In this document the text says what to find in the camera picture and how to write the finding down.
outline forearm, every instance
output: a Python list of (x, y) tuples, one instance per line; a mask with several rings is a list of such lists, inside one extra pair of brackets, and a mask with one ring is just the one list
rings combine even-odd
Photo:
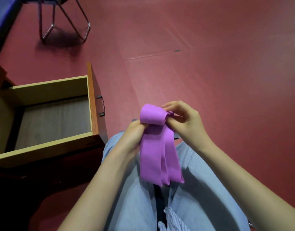
[(257, 230), (295, 230), (295, 209), (215, 144), (195, 151), (211, 167)]
[(128, 163), (114, 148), (58, 230), (103, 230)]

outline metal drawer handle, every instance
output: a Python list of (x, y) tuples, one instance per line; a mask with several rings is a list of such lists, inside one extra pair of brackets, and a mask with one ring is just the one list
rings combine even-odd
[(104, 103), (104, 98), (102, 97), (102, 95), (99, 95), (98, 97), (96, 97), (96, 99), (102, 99), (102, 102), (103, 102), (103, 108), (104, 108), (104, 111), (102, 113), (99, 113), (99, 116), (100, 117), (104, 117), (105, 116), (105, 103)]

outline metal chair leg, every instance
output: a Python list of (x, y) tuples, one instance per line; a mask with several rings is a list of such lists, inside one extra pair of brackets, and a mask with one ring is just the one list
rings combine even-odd
[(53, 30), (55, 26), (55, 4), (52, 5), (52, 23), (50, 28), (47, 30), (45, 35), (43, 35), (43, 23), (42, 23), (42, 0), (39, 0), (38, 2), (38, 20), (39, 20), (39, 37), (43, 42), (45, 42), (45, 39), (49, 35), (49, 33)]
[(77, 5), (79, 6), (81, 12), (83, 13), (85, 19), (87, 20), (87, 23), (88, 23), (88, 30), (86, 32), (86, 35), (84, 37), (82, 37), (80, 35), (80, 33), (78, 32), (78, 30), (76, 29), (75, 25), (73, 24), (73, 22), (71, 21), (71, 19), (69, 18), (69, 16), (67, 15), (67, 13), (65, 12), (65, 10), (63, 9), (62, 5), (59, 3), (58, 0), (55, 0), (56, 1), (56, 4), (58, 5), (58, 7), (60, 7), (61, 11), (63, 12), (63, 14), (65, 15), (65, 17), (68, 19), (69, 23), (72, 25), (73, 29), (75, 30), (75, 32), (77, 33), (77, 35), (85, 42), (87, 40), (87, 37), (88, 37), (88, 34), (89, 34), (89, 31), (91, 29), (91, 26), (90, 26), (90, 22), (85, 14), (85, 12), (83, 11), (80, 3), (78, 2), (78, 0), (76, 0), (77, 2)]

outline thigh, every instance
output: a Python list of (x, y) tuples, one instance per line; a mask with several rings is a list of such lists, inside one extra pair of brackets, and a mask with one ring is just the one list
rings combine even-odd
[[(108, 141), (103, 160), (121, 138), (120, 132)], [(104, 230), (157, 230), (153, 184), (139, 178), (139, 155), (130, 163), (116, 195)]]
[(210, 167), (187, 144), (176, 147), (184, 184), (172, 183), (169, 207), (190, 230), (250, 230), (248, 220)]

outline open drawer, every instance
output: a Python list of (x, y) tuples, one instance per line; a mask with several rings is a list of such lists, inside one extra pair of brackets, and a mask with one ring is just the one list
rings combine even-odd
[(0, 167), (14, 167), (107, 140), (95, 74), (0, 89)]

